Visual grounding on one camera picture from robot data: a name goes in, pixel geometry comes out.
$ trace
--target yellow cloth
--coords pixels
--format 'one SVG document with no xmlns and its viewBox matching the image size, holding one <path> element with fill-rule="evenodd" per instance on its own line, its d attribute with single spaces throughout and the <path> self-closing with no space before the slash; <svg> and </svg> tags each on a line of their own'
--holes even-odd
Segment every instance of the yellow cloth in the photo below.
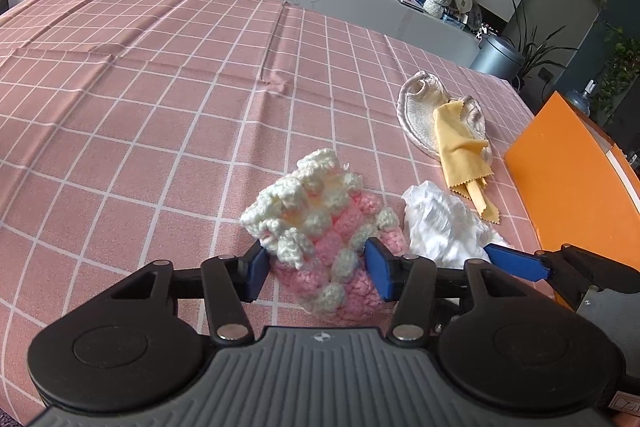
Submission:
<svg viewBox="0 0 640 427">
<path fill-rule="evenodd" d="M 475 139 L 469 127 L 460 120 L 463 104 L 462 100 L 456 100 L 433 111 L 444 179 L 447 187 L 473 201 L 482 219 L 497 224 L 500 221 L 498 209 L 482 192 L 486 187 L 484 178 L 493 174 L 480 156 L 489 142 Z"/>
</svg>

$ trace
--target white plastic bag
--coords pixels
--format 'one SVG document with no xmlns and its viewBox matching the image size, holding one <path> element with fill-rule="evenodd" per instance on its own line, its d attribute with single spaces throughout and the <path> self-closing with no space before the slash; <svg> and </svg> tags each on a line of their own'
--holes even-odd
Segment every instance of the white plastic bag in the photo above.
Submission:
<svg viewBox="0 0 640 427">
<path fill-rule="evenodd" d="M 461 269 L 472 258 L 489 261 L 482 249 L 489 243 L 510 246 L 461 198 L 443 192 L 433 182 L 412 185 L 402 199 L 409 251 L 431 259 L 438 267 Z"/>
</svg>

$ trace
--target pink tablecloth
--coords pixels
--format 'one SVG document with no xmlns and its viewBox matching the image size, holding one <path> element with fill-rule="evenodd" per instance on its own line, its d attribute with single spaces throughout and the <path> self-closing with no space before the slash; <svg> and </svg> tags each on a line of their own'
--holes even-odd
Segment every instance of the pink tablecloth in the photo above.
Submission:
<svg viewBox="0 0 640 427">
<path fill-rule="evenodd" d="M 0 16 L 0 409 L 41 409 L 25 357 L 41 328 L 154 259 L 241 254 L 240 212 L 315 149 L 401 219 L 407 187 L 444 188 L 396 120 L 420 69 L 481 103 L 496 229 L 536 250 L 501 158 L 531 114 L 496 78 L 277 0 L 28 0 Z M 271 278 L 246 310 L 258 332 L 313 323 Z M 206 330 L 199 301 L 180 315 Z"/>
</svg>

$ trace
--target pink and white knitted fabric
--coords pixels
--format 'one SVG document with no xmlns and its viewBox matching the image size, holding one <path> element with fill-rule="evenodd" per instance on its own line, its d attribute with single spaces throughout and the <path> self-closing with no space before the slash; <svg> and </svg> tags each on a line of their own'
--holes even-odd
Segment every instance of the pink and white knitted fabric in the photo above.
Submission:
<svg viewBox="0 0 640 427">
<path fill-rule="evenodd" d="M 331 149 L 263 189 L 240 223 L 273 256 L 273 269 L 302 307 L 325 320 L 353 324 L 382 307 L 364 267 L 364 243 L 378 237 L 394 254 L 407 244 L 398 216 L 340 167 Z"/>
</svg>

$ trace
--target trash can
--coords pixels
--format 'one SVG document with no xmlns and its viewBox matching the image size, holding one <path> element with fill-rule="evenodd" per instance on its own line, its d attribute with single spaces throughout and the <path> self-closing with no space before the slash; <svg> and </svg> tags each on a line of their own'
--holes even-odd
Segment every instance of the trash can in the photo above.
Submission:
<svg viewBox="0 0 640 427">
<path fill-rule="evenodd" d="M 480 51 L 469 68 L 511 82 L 523 64 L 524 57 L 511 44 L 489 35 L 482 37 Z"/>
</svg>

